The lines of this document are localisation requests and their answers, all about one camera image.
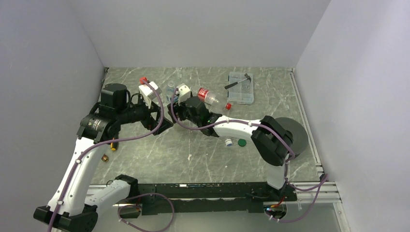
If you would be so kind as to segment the blue label water bottle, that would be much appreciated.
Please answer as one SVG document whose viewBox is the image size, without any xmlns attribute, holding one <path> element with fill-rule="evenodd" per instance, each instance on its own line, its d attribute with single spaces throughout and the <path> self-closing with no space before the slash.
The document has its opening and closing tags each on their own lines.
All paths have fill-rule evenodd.
<svg viewBox="0 0 410 232">
<path fill-rule="evenodd" d="M 176 84 L 174 81 L 169 81 L 166 88 L 166 99 L 169 103 L 174 103 L 178 101 L 178 95 L 175 93 Z"/>
</svg>

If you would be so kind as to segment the red label clear bottle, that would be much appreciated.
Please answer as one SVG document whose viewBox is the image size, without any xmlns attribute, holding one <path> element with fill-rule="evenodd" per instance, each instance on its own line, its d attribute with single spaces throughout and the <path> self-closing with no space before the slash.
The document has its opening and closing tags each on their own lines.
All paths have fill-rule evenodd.
<svg viewBox="0 0 410 232">
<path fill-rule="evenodd" d="M 223 101 L 213 91 L 210 91 L 203 87 L 198 90 L 197 97 L 199 98 L 199 100 L 210 105 L 214 110 L 229 111 L 232 107 L 230 103 Z"/>
</svg>

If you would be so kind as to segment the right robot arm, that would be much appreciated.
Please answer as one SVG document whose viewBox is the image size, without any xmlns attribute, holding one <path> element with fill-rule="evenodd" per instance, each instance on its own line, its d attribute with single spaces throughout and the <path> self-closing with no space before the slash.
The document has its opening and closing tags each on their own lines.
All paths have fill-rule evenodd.
<svg viewBox="0 0 410 232">
<path fill-rule="evenodd" d="M 277 119 L 264 116 L 260 120 L 235 119 L 213 113 L 198 97 L 189 97 L 182 103 L 169 103 L 168 114 L 174 123 L 188 120 L 194 130 L 205 136 L 233 137 L 253 142 L 261 158 L 269 165 L 266 194 L 273 201 L 285 194 L 285 171 L 290 156 L 295 156 L 291 146 L 294 137 Z"/>
</svg>

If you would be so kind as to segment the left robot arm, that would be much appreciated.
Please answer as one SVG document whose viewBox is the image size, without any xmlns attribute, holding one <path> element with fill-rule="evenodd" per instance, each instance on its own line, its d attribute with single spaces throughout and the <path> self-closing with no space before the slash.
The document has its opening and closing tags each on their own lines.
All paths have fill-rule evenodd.
<svg viewBox="0 0 410 232">
<path fill-rule="evenodd" d="M 150 135 L 172 126 L 164 117 L 163 103 L 153 102 L 160 93 L 156 83 L 142 79 L 138 102 L 133 103 L 125 85 L 111 83 L 103 87 L 99 101 L 80 122 L 73 156 L 59 187 L 48 204 L 34 212 L 33 217 L 46 224 L 48 231 L 90 232 L 112 205 L 138 199 L 138 180 L 124 174 L 91 197 L 87 192 L 101 158 L 111 145 L 122 142 L 122 125 L 140 122 Z"/>
</svg>

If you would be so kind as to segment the green bottle cap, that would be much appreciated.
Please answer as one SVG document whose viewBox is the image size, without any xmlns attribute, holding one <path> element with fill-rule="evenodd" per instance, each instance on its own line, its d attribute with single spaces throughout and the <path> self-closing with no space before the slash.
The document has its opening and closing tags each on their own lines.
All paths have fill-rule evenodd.
<svg viewBox="0 0 410 232">
<path fill-rule="evenodd" d="M 240 147 L 245 147 L 247 145 L 247 141 L 244 139 L 239 139 L 237 143 Z"/>
</svg>

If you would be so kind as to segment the clear unlabeled plastic bottle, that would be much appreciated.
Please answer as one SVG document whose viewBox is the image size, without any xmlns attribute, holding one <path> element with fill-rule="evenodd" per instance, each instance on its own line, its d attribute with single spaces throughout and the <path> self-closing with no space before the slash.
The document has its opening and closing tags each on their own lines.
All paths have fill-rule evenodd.
<svg viewBox="0 0 410 232">
<path fill-rule="evenodd" d="M 233 145 L 233 142 L 232 142 L 232 140 L 231 140 L 230 138 L 227 138 L 224 142 L 225 142 L 225 145 L 226 145 L 227 147 L 230 147 L 230 146 Z"/>
</svg>

